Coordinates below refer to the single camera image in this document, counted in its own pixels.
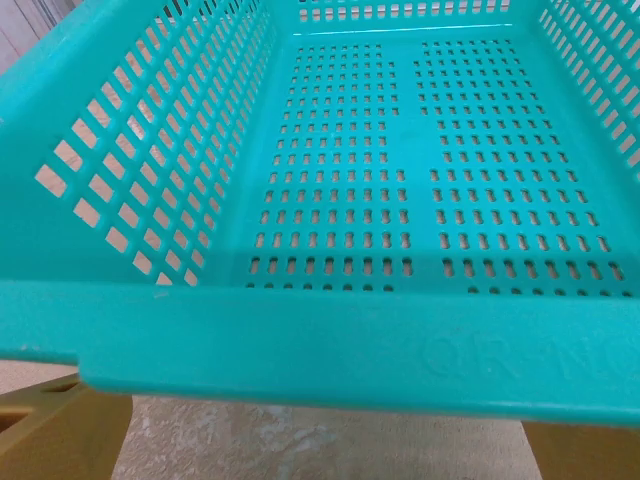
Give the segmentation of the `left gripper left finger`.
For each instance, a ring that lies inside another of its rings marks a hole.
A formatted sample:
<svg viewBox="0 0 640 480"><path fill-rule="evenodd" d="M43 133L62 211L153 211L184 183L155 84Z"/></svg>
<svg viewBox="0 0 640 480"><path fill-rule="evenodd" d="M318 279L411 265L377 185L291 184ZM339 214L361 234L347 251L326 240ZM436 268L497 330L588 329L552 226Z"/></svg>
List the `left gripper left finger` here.
<svg viewBox="0 0 640 480"><path fill-rule="evenodd" d="M0 480L110 480L132 412L77 374L0 394Z"/></svg>

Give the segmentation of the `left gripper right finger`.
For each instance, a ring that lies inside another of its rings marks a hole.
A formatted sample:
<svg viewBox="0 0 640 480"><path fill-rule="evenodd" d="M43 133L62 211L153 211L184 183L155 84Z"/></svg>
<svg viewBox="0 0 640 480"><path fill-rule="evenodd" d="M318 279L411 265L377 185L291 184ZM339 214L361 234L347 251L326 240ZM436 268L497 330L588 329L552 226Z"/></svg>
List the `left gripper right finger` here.
<svg viewBox="0 0 640 480"><path fill-rule="evenodd" d="M542 480L640 480L640 429L522 426Z"/></svg>

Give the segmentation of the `teal plastic basket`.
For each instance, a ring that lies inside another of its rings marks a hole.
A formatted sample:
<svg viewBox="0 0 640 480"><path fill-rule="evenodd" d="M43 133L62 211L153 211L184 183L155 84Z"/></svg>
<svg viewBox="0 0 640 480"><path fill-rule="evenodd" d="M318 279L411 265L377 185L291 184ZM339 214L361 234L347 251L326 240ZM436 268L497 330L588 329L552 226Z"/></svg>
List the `teal plastic basket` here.
<svg viewBox="0 0 640 480"><path fill-rule="evenodd" d="M0 75L0 358L640 426L640 0L85 0Z"/></svg>

